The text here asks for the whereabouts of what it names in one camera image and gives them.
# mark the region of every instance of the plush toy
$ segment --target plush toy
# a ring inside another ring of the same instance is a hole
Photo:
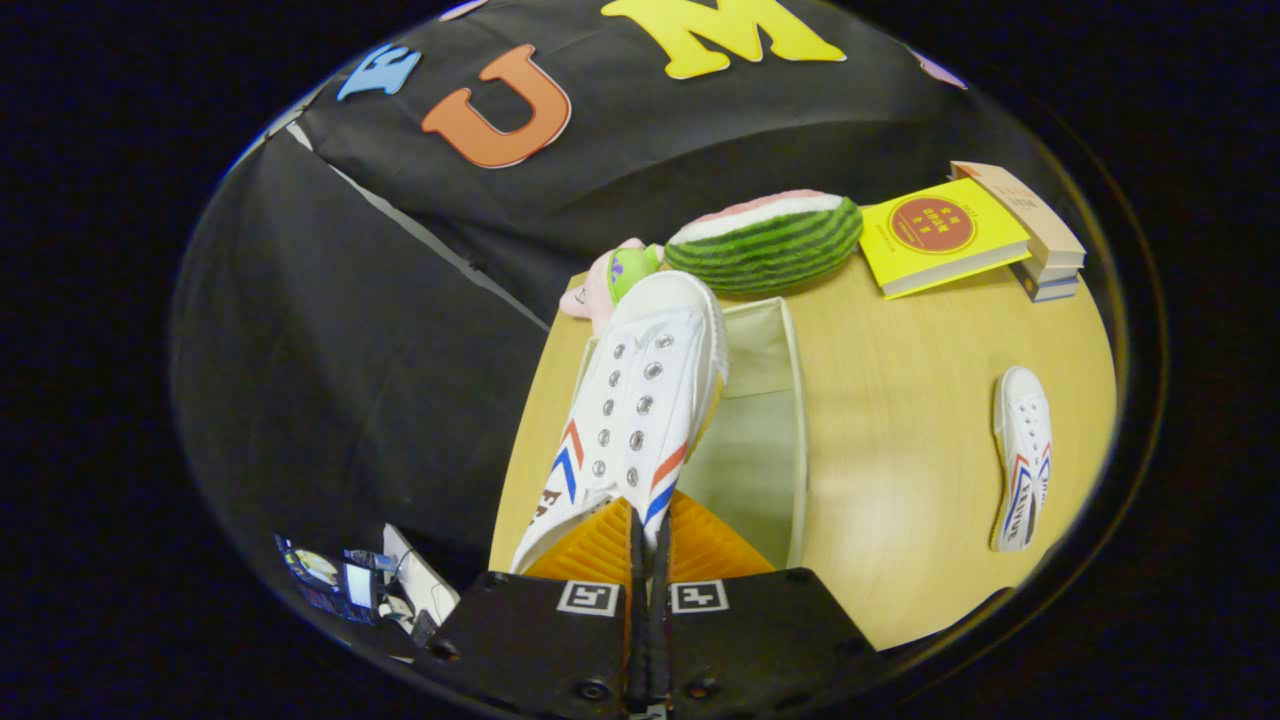
[[[662,258],[660,245],[645,247],[632,237],[591,263],[586,282],[561,296],[561,310],[575,318],[590,318],[591,332],[600,334],[609,324],[613,306],[641,278],[657,273]]]
[[[850,199],[792,190],[698,218],[667,242],[666,259],[718,293],[776,293],[838,268],[861,234]]]

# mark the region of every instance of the yellow book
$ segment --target yellow book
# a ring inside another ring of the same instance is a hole
[[[863,254],[888,299],[1030,258],[1023,224],[970,178],[863,209]]]

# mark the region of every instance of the yellow letter m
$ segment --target yellow letter m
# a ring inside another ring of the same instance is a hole
[[[818,37],[777,0],[717,0],[717,9],[690,0],[614,0],[600,8],[607,17],[625,15],[648,32],[667,55],[667,74],[685,79],[728,67],[728,55],[713,53],[701,36],[753,63],[764,59],[760,31],[769,33],[769,50],[787,60],[838,63],[845,54]]]

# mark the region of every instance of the black background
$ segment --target black background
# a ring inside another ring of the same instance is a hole
[[[1276,284],[1263,3],[856,6],[982,86],[1043,97],[1147,229],[1172,323],[1160,452],[1102,556],[904,715],[1275,714],[1263,437]],[[29,547],[9,716],[453,716],[320,635],[239,562],[170,427],[169,293],[248,141],[415,3],[6,6],[6,506]],[[1274,149],[1270,151],[1274,158]]]

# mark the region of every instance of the canvas shoe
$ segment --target canvas shoe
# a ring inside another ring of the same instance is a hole
[[[1034,373],[1014,366],[996,384],[996,443],[1005,465],[1005,489],[991,533],[997,552],[1032,543],[1048,498],[1052,429],[1048,398]]]
[[[639,514],[652,552],[681,468],[727,382],[724,318],[710,288],[675,270],[637,282],[588,363],[512,573],[617,497]]]

